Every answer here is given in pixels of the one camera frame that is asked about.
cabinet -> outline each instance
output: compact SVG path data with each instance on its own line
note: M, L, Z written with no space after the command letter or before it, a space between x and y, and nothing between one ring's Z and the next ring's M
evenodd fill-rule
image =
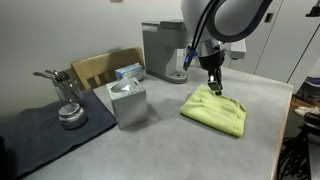
M298 77L293 76L295 71L308 74L310 65L304 66L304 63L315 63L320 56L313 52L312 56L308 55L308 62L304 57L311 42L316 41L315 35L319 31L320 17L305 17L316 1L274 0L267 11L274 13L273 20L270 23L262 21L246 39L246 58L232 60L229 64L227 61L225 66L282 82L297 82L291 79Z

chair backrest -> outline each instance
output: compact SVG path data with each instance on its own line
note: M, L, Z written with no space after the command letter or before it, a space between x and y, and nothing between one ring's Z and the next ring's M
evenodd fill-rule
M71 63L85 89L96 88L116 80L115 70L139 63L145 67L139 47L123 49Z

